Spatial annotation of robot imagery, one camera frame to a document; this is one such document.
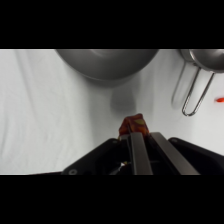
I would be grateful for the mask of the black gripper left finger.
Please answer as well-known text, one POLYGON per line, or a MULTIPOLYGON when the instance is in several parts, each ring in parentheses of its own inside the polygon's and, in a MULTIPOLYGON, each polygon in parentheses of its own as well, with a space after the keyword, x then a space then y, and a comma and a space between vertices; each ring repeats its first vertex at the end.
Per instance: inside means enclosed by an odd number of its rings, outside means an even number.
POLYGON ((144 138, 140 132, 131 134, 131 149, 135 175, 152 175, 144 138))

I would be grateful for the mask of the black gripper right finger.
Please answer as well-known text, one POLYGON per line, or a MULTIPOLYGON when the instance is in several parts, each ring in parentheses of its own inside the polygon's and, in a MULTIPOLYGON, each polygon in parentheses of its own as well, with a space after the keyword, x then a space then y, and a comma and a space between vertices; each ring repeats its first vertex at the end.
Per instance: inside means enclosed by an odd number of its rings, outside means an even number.
POLYGON ((175 175, 199 175, 191 163, 161 133, 153 132, 150 141, 175 175))

